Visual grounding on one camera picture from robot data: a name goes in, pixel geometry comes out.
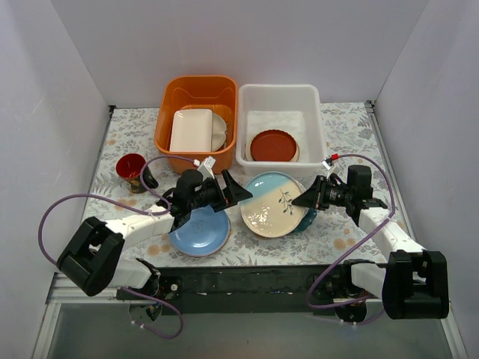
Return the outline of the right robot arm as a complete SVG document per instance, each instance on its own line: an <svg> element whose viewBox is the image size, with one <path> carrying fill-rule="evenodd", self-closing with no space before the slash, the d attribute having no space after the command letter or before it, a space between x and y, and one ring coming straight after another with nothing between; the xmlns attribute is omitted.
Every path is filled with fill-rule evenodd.
<svg viewBox="0 0 479 359"><path fill-rule="evenodd" d="M422 247L393 221L392 210L373 196L371 179L369 167L351 165L347 181L342 182L336 174L318 176L292 204L318 210L345 208L388 260L384 267L371 261L338 260L345 271L338 286L345 296L367 292L382 301L390 319L446 318L449 295L445 256Z"/></svg>

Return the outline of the blue beige plate with sprig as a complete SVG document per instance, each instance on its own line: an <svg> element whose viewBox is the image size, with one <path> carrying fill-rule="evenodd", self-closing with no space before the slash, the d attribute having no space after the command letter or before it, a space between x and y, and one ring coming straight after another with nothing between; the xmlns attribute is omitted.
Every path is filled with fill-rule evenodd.
<svg viewBox="0 0 479 359"><path fill-rule="evenodd" d="M305 187L287 174L266 172L246 185L252 194L239 204L242 219L253 233L265 238L278 238L293 232L307 213L293 205Z"/></svg>

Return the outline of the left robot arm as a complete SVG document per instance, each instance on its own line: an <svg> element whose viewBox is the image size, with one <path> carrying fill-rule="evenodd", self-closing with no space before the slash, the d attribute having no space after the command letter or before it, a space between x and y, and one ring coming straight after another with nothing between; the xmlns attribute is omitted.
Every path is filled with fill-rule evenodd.
<svg viewBox="0 0 479 359"><path fill-rule="evenodd" d="M87 218L59 256L57 268L88 296L109 286L126 286L141 298L153 298L159 270L142 259L121 259L124 248L181 228L200 208L220 212L253 197L228 171L222 176L224 188L215 177L190 169L145 212L134 209L129 217L109 221Z"/></svg>

